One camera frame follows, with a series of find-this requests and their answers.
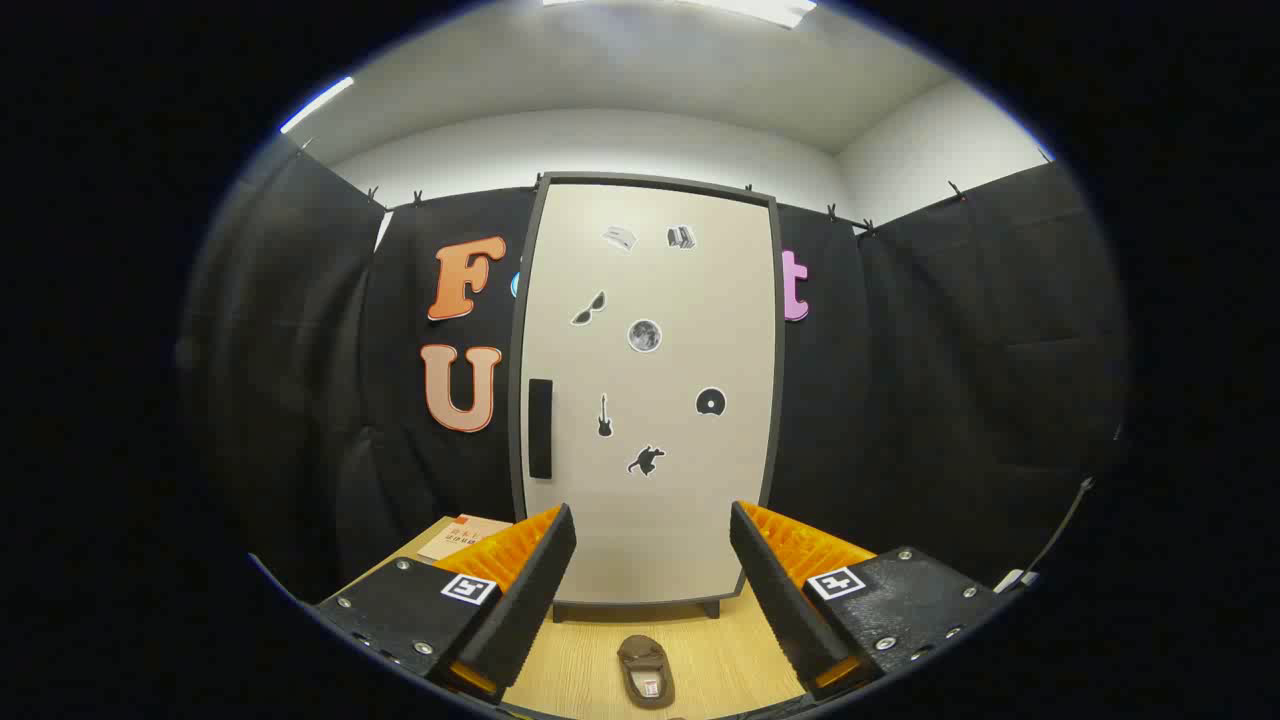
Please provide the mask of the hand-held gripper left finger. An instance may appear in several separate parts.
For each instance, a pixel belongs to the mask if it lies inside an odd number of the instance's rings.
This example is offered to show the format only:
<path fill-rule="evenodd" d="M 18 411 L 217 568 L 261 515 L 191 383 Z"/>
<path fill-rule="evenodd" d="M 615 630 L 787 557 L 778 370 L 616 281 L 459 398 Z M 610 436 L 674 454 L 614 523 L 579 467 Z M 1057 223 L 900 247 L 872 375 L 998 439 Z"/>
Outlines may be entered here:
<path fill-rule="evenodd" d="M 338 634 L 481 701 L 515 684 L 576 548 L 561 503 L 434 564 L 398 556 L 314 605 Z"/>

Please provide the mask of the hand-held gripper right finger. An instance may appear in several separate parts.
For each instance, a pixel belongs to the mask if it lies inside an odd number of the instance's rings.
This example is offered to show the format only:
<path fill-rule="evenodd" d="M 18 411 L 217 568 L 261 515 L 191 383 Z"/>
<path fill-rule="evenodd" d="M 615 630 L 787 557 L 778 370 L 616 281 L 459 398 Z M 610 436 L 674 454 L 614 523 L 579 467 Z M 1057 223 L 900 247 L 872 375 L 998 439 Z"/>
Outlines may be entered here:
<path fill-rule="evenodd" d="M 797 680 L 827 701 L 910 671 L 1001 610 L 1001 596 L 910 546 L 873 553 L 735 501 L 730 543 Z"/>

